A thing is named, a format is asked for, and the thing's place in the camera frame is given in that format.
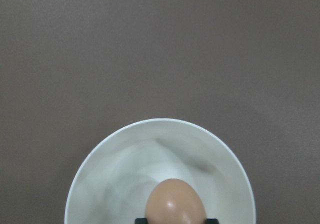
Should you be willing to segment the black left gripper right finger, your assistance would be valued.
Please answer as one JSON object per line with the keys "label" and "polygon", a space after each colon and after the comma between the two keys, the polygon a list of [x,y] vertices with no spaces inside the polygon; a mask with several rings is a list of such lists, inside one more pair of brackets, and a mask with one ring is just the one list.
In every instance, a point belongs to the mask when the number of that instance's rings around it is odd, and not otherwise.
{"label": "black left gripper right finger", "polygon": [[207,218],[205,224],[219,224],[219,221],[216,218]]}

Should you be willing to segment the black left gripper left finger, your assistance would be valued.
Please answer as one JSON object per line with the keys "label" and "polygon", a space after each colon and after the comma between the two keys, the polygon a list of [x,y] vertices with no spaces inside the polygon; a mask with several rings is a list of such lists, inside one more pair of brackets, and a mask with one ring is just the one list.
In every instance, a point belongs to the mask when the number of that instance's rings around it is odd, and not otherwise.
{"label": "black left gripper left finger", "polygon": [[148,224],[147,218],[136,218],[134,224]]}

